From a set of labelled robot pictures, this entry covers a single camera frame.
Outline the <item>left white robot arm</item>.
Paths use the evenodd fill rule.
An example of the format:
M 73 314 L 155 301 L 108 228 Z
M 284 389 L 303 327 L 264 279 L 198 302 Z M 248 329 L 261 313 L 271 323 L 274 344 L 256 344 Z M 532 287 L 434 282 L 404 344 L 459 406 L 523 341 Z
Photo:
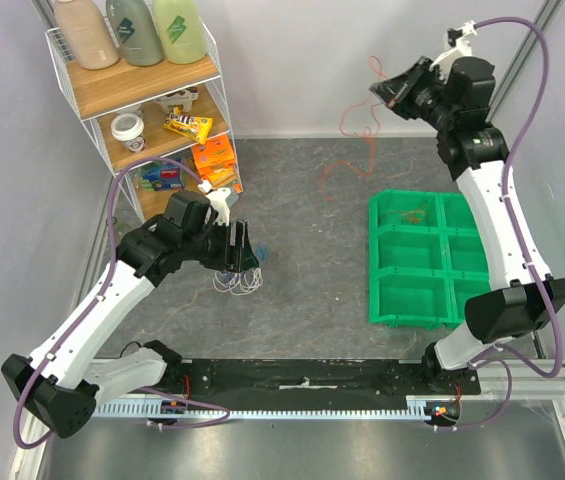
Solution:
M 106 367 L 91 362 L 126 315 L 183 263 L 233 274 L 258 268 L 247 222 L 230 219 L 237 198 L 232 188 L 176 192 L 163 213 L 126 233 L 96 285 L 51 337 L 2 364 L 16 411 L 68 438 L 104 403 L 143 387 L 177 389 L 181 357 L 157 340 Z

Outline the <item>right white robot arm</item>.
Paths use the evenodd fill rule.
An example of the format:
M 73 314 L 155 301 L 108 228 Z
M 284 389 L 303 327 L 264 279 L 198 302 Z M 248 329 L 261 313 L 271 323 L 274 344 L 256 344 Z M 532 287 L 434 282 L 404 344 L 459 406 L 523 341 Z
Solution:
M 465 319 L 430 345 L 420 368 L 429 392 L 445 392 L 455 370 L 477 366 L 492 350 L 550 326 L 565 304 L 565 278 L 557 278 L 533 241 L 513 180 L 513 154 L 489 122 L 494 67 L 466 56 L 447 70 L 427 57 L 369 91 L 406 120 L 422 120 L 437 133 L 437 152 L 468 203 L 482 242 L 490 289 L 470 298 Z

